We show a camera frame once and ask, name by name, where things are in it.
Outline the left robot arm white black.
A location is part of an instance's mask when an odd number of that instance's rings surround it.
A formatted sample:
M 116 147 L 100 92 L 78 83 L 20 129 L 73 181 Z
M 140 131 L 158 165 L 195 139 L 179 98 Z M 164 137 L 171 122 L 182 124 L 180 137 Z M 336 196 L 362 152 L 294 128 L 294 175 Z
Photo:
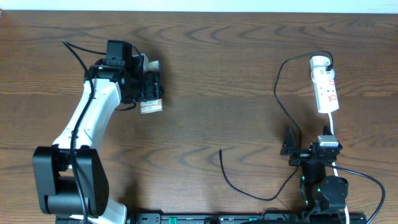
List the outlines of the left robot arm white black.
M 109 196 L 99 149 L 111 115 L 120 104 L 142 114 L 162 111 L 161 66 L 145 54 L 110 55 L 88 69 L 81 100 L 51 146 L 33 155 L 35 184 L 43 213 L 57 223 L 127 223 L 126 205 Z

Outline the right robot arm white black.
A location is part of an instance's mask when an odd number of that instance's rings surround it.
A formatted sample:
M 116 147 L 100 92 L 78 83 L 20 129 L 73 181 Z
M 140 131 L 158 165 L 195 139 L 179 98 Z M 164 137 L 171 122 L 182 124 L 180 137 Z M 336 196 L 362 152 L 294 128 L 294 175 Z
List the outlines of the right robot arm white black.
M 346 207 L 348 181 L 342 177 L 327 175 L 325 168 L 336 161 L 342 148 L 328 126 L 323 128 L 323 134 L 307 149 L 295 146 L 292 130 L 286 130 L 280 155 L 289 157 L 290 166 L 302 169 L 300 193 L 311 212 L 332 213 Z

